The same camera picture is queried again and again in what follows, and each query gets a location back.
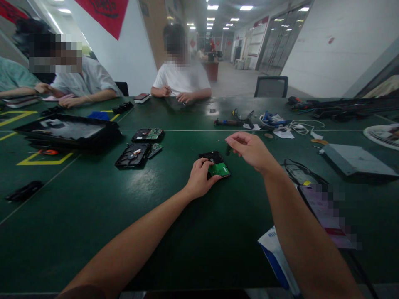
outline black office chair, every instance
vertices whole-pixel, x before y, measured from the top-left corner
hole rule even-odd
[[[288,90],[286,76],[259,76],[254,98],[285,98]]]
[[[128,84],[126,82],[115,82],[116,86],[123,93],[123,96],[129,96]]]

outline red object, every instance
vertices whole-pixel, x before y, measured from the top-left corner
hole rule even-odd
[[[211,62],[203,64],[204,69],[207,71],[208,80],[210,82],[217,82],[217,74],[219,72],[219,63]]]
[[[10,22],[13,22],[14,24],[19,18],[28,18],[25,13],[8,3],[6,0],[0,0],[0,16],[6,18]]]
[[[329,235],[345,235],[340,228],[325,228],[325,231]]]
[[[259,20],[259,21],[254,23],[254,28],[258,27],[258,26],[260,26],[262,24],[266,24],[268,21],[269,21],[269,16],[264,17],[263,19],[261,19],[261,20]]]
[[[43,149],[41,149],[40,151],[39,151],[39,154],[46,154],[46,155],[49,155],[49,156],[55,156],[55,155],[58,155],[58,152],[57,151],[54,151],[54,150],[43,150]]]
[[[75,0],[106,31],[119,40],[128,0]]]

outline red banner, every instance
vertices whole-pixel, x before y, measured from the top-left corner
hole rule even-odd
[[[128,0],[75,0],[113,37],[119,39]]]
[[[14,24],[19,18],[28,18],[25,13],[8,3],[6,0],[0,0],[0,16],[6,18],[10,22],[13,22]]]

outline door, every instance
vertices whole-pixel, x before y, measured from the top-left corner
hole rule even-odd
[[[269,76],[281,74],[304,24],[308,8],[309,5],[304,5],[274,18],[259,71]]]

